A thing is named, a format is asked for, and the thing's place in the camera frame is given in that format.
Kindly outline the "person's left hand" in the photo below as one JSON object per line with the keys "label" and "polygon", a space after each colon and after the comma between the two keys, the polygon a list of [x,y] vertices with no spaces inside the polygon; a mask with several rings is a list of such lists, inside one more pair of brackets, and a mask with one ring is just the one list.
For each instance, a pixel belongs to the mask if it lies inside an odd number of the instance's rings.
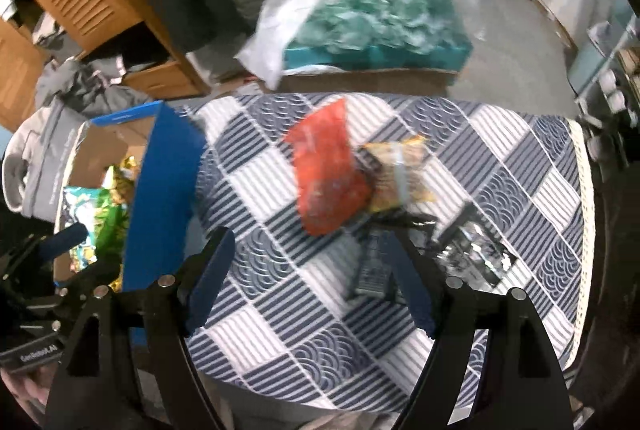
{"label": "person's left hand", "polygon": [[40,366],[27,374],[1,369],[4,385],[33,421],[37,421],[44,414],[56,369],[58,369],[56,363]]}

